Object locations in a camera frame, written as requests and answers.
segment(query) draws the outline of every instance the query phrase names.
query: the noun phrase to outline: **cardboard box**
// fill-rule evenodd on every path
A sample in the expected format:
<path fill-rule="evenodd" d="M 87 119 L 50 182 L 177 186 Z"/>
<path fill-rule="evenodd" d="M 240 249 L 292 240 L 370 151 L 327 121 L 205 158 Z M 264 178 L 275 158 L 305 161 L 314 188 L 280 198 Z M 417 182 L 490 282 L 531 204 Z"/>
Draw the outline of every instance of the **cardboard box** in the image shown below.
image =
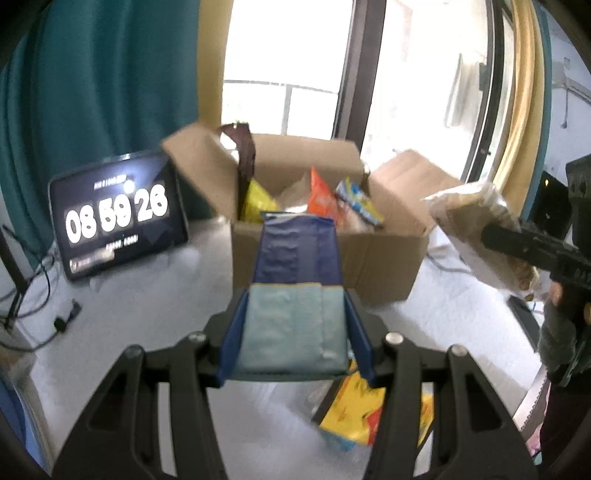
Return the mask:
<path fill-rule="evenodd" d="M 255 178 L 276 196 L 314 166 L 331 188 L 345 177 L 359 184 L 363 163 L 352 142 L 285 135 L 253 135 Z M 237 220 L 238 171 L 215 134 L 193 124 L 162 143 L 179 172 L 232 225 L 233 283 L 251 282 L 262 226 Z M 460 182 L 414 151 L 407 151 L 369 176 L 369 193 L 385 216 L 375 233 L 337 232 L 346 288 L 366 304 L 405 300 L 427 252 L 434 221 L 422 201 Z"/>

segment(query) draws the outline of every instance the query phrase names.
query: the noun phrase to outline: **metal screw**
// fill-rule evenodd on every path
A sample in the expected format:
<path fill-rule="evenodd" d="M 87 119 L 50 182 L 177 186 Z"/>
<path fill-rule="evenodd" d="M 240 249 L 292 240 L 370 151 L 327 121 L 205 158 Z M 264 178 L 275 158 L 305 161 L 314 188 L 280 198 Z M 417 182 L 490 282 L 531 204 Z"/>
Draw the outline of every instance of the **metal screw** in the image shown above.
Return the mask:
<path fill-rule="evenodd" d="M 203 332 L 189 333 L 189 341 L 193 343 L 203 343 L 207 340 L 207 336 Z"/>
<path fill-rule="evenodd" d="M 466 356 L 468 354 L 468 350 L 466 350 L 465 346 L 456 343 L 455 345 L 452 345 L 452 353 L 455 356 Z"/>
<path fill-rule="evenodd" d="M 127 349 L 125 350 L 125 356 L 127 358 L 136 358 L 140 356 L 143 351 L 144 349 L 141 348 L 139 345 L 131 345 L 127 347 Z"/>
<path fill-rule="evenodd" d="M 390 345 L 400 345 L 404 341 L 404 337 L 402 336 L 402 333 L 389 332 L 386 334 L 386 341 Z"/>

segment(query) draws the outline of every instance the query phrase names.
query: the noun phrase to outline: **orange snack bag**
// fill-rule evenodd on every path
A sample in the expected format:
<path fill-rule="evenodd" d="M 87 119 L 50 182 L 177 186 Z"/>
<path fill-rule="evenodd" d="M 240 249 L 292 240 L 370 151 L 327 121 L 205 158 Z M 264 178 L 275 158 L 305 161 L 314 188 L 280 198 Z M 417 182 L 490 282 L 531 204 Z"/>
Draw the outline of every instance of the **orange snack bag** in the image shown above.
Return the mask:
<path fill-rule="evenodd" d="M 314 167 L 310 168 L 310 198 L 308 199 L 308 213 L 330 218 L 337 227 L 343 219 L 336 203 L 336 197 Z"/>

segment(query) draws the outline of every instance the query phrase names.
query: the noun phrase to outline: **digital clock display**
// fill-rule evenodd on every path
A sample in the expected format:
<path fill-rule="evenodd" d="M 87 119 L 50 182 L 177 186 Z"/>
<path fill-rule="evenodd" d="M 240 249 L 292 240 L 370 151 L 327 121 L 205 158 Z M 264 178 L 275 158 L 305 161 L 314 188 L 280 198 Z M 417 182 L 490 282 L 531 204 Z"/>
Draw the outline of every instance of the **digital clock display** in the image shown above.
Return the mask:
<path fill-rule="evenodd" d="M 70 280 L 187 241 L 174 166 L 162 151 L 53 179 L 51 215 Z"/>

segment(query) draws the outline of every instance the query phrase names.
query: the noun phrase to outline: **yellow snack bag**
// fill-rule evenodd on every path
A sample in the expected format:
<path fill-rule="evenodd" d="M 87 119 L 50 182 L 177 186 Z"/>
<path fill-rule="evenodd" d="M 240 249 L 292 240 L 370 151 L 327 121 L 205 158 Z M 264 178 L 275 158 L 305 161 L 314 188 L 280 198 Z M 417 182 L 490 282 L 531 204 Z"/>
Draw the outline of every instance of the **yellow snack bag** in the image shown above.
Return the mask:
<path fill-rule="evenodd" d="M 355 372 L 340 386 L 329 407 L 320 428 L 362 445 L 373 445 L 378 432 L 386 389 L 370 388 L 368 383 Z M 421 420 L 418 445 L 427 437 L 434 419 L 433 396 L 423 394 L 421 399 Z"/>
<path fill-rule="evenodd" d="M 248 185 L 240 220 L 249 223 L 262 223 L 261 212 L 277 210 L 279 210 L 279 204 L 260 183 L 252 179 Z"/>

